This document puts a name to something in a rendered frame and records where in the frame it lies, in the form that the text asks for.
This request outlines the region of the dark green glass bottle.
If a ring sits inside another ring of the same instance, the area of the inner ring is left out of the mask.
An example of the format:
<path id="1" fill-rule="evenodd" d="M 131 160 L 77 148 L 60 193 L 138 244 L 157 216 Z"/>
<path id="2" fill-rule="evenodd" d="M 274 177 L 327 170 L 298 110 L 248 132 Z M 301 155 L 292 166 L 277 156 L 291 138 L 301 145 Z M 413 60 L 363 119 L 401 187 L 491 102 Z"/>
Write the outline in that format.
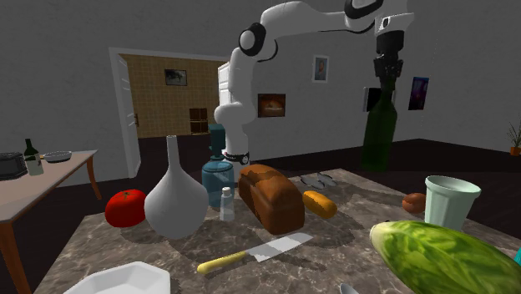
<path id="1" fill-rule="evenodd" d="M 397 122 L 392 103 L 395 78 L 381 78 L 380 99 L 370 110 L 362 150 L 362 168 L 368 171 L 387 169 L 390 149 Z"/>

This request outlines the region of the white-framed portrait picture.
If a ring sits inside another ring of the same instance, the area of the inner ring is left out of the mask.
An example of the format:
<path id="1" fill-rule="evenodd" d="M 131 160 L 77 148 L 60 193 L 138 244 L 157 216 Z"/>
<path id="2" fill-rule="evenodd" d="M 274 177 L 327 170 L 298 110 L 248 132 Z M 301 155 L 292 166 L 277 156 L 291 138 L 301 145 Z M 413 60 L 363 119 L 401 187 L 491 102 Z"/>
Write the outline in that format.
<path id="1" fill-rule="evenodd" d="M 329 58 L 323 55 L 313 56 L 313 83 L 327 83 Z"/>

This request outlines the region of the potted plant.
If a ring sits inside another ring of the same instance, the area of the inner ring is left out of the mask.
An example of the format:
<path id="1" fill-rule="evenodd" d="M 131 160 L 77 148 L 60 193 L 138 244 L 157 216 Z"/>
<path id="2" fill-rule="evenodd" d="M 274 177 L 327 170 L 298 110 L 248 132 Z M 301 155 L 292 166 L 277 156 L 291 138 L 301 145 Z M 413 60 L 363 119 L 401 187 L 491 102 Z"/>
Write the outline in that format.
<path id="1" fill-rule="evenodd" d="M 512 143 L 510 154 L 512 156 L 519 156 L 521 154 L 521 122 L 518 127 L 509 124 L 507 136 Z"/>

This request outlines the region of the pale green cup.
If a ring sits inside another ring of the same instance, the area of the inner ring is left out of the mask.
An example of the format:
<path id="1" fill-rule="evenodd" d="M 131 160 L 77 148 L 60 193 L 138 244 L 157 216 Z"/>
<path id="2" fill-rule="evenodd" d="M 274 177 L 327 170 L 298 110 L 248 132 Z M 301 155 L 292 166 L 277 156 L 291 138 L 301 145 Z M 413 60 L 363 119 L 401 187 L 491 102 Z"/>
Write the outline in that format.
<path id="1" fill-rule="evenodd" d="M 460 231 L 473 202 L 482 193 L 481 188 L 466 180 L 442 175 L 428 176 L 425 185 L 424 221 Z"/>

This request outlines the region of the small orange bread roll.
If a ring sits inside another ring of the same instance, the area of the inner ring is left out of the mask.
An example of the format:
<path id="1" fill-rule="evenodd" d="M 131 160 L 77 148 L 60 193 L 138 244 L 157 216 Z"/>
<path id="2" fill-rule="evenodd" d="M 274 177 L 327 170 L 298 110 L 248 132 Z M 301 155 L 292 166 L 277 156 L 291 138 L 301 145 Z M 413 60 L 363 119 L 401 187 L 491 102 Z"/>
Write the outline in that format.
<path id="1" fill-rule="evenodd" d="M 337 212 L 337 206 L 332 200 L 314 190 L 305 191 L 302 200 L 307 209 L 321 218 L 332 218 Z"/>

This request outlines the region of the brown bread loaf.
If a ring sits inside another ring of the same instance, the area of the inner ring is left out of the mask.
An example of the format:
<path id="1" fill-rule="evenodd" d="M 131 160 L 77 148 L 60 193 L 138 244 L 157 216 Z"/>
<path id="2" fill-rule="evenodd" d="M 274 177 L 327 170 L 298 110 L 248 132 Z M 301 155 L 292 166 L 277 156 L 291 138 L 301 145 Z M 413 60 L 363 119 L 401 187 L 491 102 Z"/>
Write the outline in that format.
<path id="1" fill-rule="evenodd" d="M 267 165 L 249 165 L 240 171 L 240 198 L 272 235 L 304 226 L 302 193 L 281 172 Z"/>

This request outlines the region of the small clear bottle white cap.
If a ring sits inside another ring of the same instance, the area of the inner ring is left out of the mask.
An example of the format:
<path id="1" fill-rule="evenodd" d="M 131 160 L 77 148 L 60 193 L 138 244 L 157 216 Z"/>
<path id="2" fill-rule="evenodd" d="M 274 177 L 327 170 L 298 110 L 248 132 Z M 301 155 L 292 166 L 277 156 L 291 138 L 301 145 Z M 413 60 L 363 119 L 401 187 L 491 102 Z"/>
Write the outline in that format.
<path id="1" fill-rule="evenodd" d="M 230 187 L 224 187 L 220 198 L 220 219 L 233 221 L 235 219 L 234 196 Z"/>

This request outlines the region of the white long-necked vase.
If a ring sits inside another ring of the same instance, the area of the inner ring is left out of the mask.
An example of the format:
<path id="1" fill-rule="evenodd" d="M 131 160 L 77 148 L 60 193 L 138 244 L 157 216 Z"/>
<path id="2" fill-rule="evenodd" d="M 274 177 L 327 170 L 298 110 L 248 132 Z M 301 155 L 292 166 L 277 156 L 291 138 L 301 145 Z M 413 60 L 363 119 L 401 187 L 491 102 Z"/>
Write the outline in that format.
<path id="1" fill-rule="evenodd" d="M 144 201 L 146 220 L 161 236 L 181 239 L 193 234 L 205 220 L 209 198 L 206 188 L 180 165 L 176 135 L 166 137 L 169 166 Z"/>

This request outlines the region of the white open door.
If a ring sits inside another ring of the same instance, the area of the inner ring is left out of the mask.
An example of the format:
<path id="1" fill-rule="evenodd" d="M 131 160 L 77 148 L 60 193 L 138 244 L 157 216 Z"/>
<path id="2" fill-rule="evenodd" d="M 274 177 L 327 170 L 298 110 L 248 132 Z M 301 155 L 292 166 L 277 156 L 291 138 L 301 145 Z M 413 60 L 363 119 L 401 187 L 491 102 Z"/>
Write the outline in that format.
<path id="1" fill-rule="evenodd" d="M 126 133 L 125 144 L 129 152 L 129 177 L 134 178 L 141 165 L 139 141 L 137 136 L 137 125 L 129 80 L 129 69 L 127 62 L 119 55 L 115 54 L 116 65 L 119 76 L 119 92 L 124 114 L 124 132 Z"/>

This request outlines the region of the red tomato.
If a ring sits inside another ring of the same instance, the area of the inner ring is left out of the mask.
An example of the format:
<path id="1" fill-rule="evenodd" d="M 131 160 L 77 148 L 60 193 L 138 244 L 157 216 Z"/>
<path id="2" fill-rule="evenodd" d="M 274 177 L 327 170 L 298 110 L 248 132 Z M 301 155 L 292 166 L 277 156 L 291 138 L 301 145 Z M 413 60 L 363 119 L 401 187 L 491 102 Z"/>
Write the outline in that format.
<path id="1" fill-rule="evenodd" d="M 145 219 L 144 201 L 146 194 L 141 190 L 123 190 L 111 197 L 105 207 L 105 219 L 113 227 L 136 226 Z"/>

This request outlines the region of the white angular bowl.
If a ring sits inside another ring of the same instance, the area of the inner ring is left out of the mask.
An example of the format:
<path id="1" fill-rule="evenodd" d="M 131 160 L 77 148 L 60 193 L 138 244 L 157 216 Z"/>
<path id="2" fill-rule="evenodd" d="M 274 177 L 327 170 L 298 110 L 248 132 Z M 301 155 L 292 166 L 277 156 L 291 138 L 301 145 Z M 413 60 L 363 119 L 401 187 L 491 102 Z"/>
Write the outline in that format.
<path id="1" fill-rule="evenodd" d="M 170 294 L 170 275 L 134 261 L 86 276 L 63 294 Z"/>

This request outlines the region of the black picture with white frame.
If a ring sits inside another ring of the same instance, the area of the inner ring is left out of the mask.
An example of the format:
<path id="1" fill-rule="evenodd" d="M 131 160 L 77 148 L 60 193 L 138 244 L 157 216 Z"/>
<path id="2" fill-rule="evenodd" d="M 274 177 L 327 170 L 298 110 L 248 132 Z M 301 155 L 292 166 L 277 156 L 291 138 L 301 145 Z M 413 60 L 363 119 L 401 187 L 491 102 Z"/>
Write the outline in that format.
<path id="1" fill-rule="evenodd" d="M 381 98 L 382 90 L 375 87 L 364 87 L 363 112 L 369 112 Z"/>

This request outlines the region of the purple wall picture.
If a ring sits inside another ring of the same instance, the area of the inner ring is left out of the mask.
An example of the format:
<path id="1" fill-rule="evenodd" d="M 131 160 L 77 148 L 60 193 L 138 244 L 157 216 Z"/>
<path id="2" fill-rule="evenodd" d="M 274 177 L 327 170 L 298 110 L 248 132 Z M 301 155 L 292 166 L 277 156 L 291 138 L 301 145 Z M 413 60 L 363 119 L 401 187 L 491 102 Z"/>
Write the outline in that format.
<path id="1" fill-rule="evenodd" d="M 409 110 L 423 110 L 425 100 L 427 97 L 427 87 L 429 78 L 414 77 L 412 81 L 412 88 L 410 99 L 408 103 Z"/>

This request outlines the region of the orange wall picture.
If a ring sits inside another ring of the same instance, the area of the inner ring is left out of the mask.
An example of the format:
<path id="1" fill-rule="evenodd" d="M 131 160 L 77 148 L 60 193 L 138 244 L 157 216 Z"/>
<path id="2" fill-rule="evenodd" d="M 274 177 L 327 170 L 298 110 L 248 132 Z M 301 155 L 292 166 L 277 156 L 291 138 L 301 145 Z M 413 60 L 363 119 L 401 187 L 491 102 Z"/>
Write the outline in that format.
<path id="1" fill-rule="evenodd" d="M 284 117 L 286 96 L 284 94 L 258 94 L 258 117 Z"/>

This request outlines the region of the dark framed wall picture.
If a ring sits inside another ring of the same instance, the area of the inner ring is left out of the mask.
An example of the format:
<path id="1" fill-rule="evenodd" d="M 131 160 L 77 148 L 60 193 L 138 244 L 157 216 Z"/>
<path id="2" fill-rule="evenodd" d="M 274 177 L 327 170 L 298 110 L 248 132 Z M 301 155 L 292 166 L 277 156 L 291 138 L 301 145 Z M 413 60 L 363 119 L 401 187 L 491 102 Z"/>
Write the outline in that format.
<path id="1" fill-rule="evenodd" d="M 164 71 L 165 84 L 169 86 L 187 86 L 187 73 L 180 69 L 166 69 Z"/>

